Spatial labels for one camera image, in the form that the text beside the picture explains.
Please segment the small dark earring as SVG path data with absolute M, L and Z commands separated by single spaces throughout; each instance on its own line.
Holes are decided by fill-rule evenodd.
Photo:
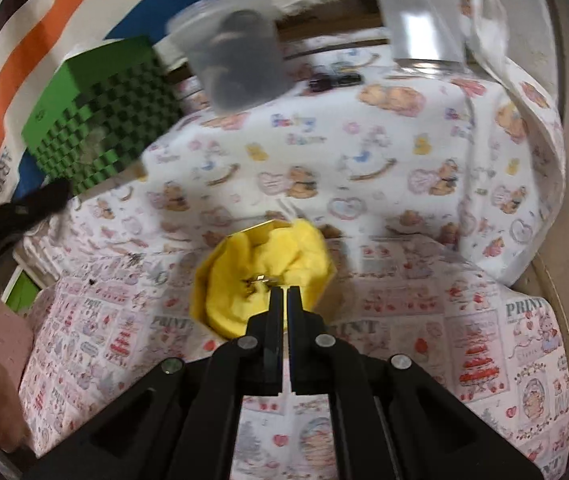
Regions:
M 144 255 L 141 252 L 136 252 L 135 254 L 131 252 L 127 255 L 126 266 L 130 268 L 131 266 L 140 266 L 143 263 Z

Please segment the green checkered box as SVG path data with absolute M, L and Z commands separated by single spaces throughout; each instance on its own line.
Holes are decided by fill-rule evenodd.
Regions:
M 164 65 L 148 38 L 134 37 L 66 58 L 22 137 L 38 169 L 79 194 L 121 174 L 179 118 Z

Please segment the patterned white bed sheet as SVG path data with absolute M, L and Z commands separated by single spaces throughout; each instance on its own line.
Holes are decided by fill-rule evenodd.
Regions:
M 460 0 L 478 70 L 409 75 L 382 47 L 300 58 L 280 99 L 193 112 L 140 163 L 27 240 L 60 271 L 36 299 L 20 388 L 37 456 L 78 437 L 166 358 L 240 337 L 275 276 L 337 341 L 402 353 L 558 479 L 569 368 L 543 298 L 511 289 L 565 192 L 555 100 L 508 58 L 499 0 Z M 359 86 L 309 91 L 315 74 Z M 141 252 L 140 266 L 126 266 Z

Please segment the translucent grey plastic cup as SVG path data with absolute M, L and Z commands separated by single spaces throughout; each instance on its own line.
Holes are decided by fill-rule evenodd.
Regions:
M 244 112 L 291 88 L 270 0 L 200 0 L 166 23 L 219 115 Z

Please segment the dark purple hair clip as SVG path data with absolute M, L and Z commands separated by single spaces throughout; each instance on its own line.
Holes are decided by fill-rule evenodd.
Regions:
M 307 87 L 312 93 L 324 93 L 333 89 L 359 86 L 363 82 L 363 76 L 358 73 L 318 73 L 309 79 Z

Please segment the clear plastic bottle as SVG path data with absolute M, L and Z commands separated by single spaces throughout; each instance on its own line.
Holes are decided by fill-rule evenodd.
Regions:
M 378 4 L 399 68 L 437 74 L 466 67 L 458 0 L 378 0 Z

